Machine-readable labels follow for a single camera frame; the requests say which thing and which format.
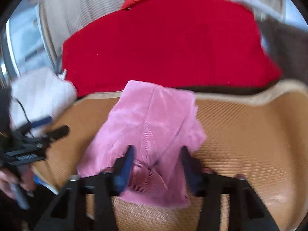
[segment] tan cushion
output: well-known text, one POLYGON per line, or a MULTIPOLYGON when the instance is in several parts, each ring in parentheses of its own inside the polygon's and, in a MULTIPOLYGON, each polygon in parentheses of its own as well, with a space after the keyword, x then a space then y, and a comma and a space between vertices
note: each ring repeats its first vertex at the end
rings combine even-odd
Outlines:
MULTIPOLYGON (((52 173, 62 186, 94 135, 118 101, 85 99, 69 108, 54 127, 66 124, 68 137, 48 151, 52 173)), ((208 136, 195 156, 204 166, 226 176, 246 175, 268 207, 281 231, 298 226, 308 210, 308 99, 290 92, 253 106, 236 102, 198 99, 198 119, 208 136)), ((55 185, 43 162, 37 172, 55 185)), ((184 209, 135 205, 114 198, 120 230, 195 230, 201 199, 191 198, 184 209)), ((89 213, 93 213, 93 198, 89 213)), ((223 197, 221 230, 227 230, 228 201, 223 197)))

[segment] cable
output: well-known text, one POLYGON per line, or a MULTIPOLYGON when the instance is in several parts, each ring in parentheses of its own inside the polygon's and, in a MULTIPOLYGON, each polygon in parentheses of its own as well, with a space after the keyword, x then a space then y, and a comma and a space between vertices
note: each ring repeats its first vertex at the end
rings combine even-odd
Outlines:
POLYGON ((30 120, 29 120, 29 118, 28 118, 28 116, 27 116, 26 110, 25 110, 25 108, 23 107, 23 105, 22 105, 22 103, 20 102, 20 100, 18 100, 18 99, 15 98, 15 97, 13 97, 13 99, 14 99, 16 102, 18 102, 18 104, 21 106, 21 108, 22 108, 22 110, 23 110, 23 113, 24 113, 24 115, 25 115, 25 117, 26 117, 26 119, 27 119, 27 122, 28 122, 29 124, 31 124, 31 122, 30 122, 30 120))

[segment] pink corduroy cloth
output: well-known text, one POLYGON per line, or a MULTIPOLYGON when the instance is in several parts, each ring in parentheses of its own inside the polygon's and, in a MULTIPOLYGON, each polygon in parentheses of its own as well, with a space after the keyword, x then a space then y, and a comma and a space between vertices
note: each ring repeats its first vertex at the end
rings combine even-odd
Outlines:
POLYGON ((159 207, 189 205, 179 155, 183 145, 193 153, 206 139, 197 109, 193 92, 129 81, 87 148, 78 174, 93 176, 112 167, 134 145, 135 160, 121 199, 159 207))

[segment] finger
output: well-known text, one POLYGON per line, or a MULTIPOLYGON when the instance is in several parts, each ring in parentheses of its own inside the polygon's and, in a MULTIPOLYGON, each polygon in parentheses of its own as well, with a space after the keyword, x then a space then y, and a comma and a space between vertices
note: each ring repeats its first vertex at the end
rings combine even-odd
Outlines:
POLYGON ((10 185, 7 181, 0 179, 0 189, 10 198, 15 199, 14 192, 10 189, 10 185))
POLYGON ((0 170, 0 180, 4 180, 6 182, 10 182, 14 184, 18 183, 18 178, 16 177, 16 175, 14 175, 12 172, 10 172, 6 168, 2 168, 0 170))
POLYGON ((26 191, 33 191, 36 189, 36 183, 33 180, 34 173, 29 166, 22 175, 22 183, 20 186, 26 191))

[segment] white towel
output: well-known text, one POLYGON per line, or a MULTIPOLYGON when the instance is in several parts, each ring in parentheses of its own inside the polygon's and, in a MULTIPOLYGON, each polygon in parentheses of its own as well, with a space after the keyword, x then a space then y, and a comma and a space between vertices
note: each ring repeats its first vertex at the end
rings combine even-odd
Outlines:
MULTIPOLYGON (((75 87, 60 80, 49 68, 31 71, 12 84, 12 96, 23 105, 30 121, 46 116, 56 119, 77 99, 75 87)), ((27 122, 21 106, 12 100, 10 106, 11 127, 17 128, 27 122)), ((40 136, 43 127, 32 130, 34 136, 40 136)))

